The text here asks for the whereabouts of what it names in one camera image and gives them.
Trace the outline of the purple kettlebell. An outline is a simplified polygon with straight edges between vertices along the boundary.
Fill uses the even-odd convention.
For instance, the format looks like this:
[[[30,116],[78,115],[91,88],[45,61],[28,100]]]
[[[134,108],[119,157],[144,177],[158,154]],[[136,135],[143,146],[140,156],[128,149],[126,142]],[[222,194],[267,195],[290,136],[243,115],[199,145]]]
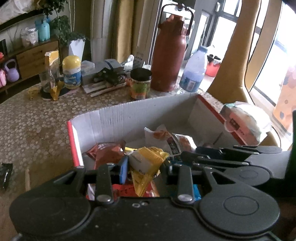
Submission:
[[[16,82],[20,78],[20,74],[17,70],[17,63],[15,59],[10,59],[4,64],[4,69],[6,71],[6,78],[8,82]]]

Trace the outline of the yellow lid supplement jar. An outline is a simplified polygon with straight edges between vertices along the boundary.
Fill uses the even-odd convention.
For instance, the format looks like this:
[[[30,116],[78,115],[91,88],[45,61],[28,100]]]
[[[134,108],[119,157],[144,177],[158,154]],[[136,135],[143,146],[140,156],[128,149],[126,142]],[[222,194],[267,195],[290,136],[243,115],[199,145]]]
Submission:
[[[67,89],[76,89],[81,84],[81,60],[76,55],[69,55],[62,61],[64,85]]]

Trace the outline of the yellow snack packet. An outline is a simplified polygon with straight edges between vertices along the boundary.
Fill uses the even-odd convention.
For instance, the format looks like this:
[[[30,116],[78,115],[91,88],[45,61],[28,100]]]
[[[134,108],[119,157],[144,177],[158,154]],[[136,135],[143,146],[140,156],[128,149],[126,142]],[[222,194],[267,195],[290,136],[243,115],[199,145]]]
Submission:
[[[127,154],[137,196],[143,196],[169,153],[157,147],[142,147]]]

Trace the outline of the brown oreo snack bag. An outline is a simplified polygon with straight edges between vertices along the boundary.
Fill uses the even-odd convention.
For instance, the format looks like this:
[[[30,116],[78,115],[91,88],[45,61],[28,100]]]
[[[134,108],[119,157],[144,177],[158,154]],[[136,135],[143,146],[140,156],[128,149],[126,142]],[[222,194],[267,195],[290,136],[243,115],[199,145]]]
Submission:
[[[107,163],[117,164],[125,155],[125,141],[97,143],[86,152],[95,161],[94,169]]]

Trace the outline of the red snack bag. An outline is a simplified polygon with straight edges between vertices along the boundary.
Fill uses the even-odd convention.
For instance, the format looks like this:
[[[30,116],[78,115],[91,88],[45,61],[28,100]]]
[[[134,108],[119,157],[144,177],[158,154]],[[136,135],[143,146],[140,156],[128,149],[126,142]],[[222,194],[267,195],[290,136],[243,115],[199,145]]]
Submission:
[[[138,197],[135,192],[134,185],[132,181],[128,181],[124,185],[113,184],[112,185],[114,197]],[[156,188],[154,181],[151,181],[150,184],[147,186],[143,197],[159,197],[159,192]]]

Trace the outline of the light blue jug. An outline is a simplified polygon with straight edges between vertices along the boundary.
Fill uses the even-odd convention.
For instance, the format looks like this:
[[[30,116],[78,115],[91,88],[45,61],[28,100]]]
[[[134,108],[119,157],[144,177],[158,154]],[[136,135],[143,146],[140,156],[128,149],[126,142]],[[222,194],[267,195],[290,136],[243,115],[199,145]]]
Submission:
[[[38,30],[38,38],[40,42],[50,39],[50,25],[46,16],[36,20],[35,27]]]

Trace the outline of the white snack packet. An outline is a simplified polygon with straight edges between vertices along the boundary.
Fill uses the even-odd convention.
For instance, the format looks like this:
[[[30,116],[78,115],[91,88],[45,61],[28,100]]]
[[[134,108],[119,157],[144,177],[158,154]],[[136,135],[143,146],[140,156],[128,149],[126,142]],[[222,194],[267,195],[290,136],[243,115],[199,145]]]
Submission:
[[[181,163],[181,153],[194,152],[197,147],[191,136],[169,132],[165,125],[158,126],[154,131],[144,128],[144,135],[146,145],[168,153],[171,163]]]

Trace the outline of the red cardboard box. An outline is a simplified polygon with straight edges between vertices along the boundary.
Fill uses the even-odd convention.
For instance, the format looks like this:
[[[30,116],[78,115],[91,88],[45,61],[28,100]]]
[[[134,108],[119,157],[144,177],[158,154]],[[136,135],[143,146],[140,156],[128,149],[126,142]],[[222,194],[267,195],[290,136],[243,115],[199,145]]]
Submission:
[[[97,143],[126,141],[128,147],[145,145],[144,128],[160,125],[172,133],[193,138],[196,144],[229,148],[244,145],[236,132],[229,133],[224,118],[201,95],[180,94],[123,103],[83,113],[67,122],[75,166],[93,169],[82,154]]]

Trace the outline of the blue snack packet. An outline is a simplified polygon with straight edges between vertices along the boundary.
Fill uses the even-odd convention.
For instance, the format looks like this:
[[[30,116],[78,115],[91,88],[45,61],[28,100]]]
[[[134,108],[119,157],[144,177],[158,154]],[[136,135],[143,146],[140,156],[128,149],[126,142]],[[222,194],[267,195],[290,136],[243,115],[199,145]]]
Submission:
[[[199,192],[199,189],[198,189],[198,185],[197,184],[194,184],[193,185],[193,190],[194,190],[194,200],[195,201],[201,200],[201,194]]]

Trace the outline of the clear plastic water bottle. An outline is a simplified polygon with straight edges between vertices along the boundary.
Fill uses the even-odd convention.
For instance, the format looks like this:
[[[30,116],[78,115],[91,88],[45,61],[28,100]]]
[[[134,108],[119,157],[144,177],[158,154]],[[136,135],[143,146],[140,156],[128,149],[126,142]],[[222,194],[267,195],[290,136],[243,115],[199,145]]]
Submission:
[[[206,72],[208,49],[200,46],[188,60],[179,86],[187,92],[197,92]]]

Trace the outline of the stack of books and boxes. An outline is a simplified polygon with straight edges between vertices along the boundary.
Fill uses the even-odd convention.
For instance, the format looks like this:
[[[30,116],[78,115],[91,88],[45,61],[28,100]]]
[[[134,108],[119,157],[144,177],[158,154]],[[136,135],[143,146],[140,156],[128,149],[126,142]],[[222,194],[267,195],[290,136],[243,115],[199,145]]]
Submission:
[[[91,97],[125,87],[125,78],[124,66],[115,59],[81,63],[81,86]]]

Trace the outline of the cloth covered television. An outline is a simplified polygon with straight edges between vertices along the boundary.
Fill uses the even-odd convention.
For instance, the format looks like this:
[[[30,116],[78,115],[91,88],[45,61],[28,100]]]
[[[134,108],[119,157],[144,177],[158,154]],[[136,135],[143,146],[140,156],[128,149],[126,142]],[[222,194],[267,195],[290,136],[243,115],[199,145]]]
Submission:
[[[1,31],[42,13],[38,1],[1,1]]]

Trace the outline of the pink toy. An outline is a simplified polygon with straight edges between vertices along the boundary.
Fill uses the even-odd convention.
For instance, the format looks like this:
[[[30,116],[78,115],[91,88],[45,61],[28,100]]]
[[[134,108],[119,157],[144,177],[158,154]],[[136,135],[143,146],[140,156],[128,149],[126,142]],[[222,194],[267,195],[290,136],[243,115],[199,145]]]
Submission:
[[[6,86],[6,73],[3,69],[0,70],[0,88]]]

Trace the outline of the wooden tv cabinet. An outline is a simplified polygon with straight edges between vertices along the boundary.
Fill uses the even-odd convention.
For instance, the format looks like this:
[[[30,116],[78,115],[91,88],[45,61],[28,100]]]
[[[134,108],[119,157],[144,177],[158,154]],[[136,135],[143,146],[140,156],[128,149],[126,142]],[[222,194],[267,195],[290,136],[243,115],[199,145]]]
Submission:
[[[10,52],[1,60],[1,67],[4,67],[4,64],[9,60],[14,59],[20,78],[1,87],[1,92],[8,94],[9,88],[43,72],[45,70],[45,53],[54,50],[60,51],[60,40],[57,37]]]

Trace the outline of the black wrapper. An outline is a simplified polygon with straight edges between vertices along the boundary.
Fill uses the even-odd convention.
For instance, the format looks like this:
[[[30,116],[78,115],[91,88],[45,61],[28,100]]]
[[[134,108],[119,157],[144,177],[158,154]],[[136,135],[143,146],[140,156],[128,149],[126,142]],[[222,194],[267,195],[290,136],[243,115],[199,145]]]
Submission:
[[[11,178],[13,163],[2,163],[0,167],[1,190],[6,190]]]

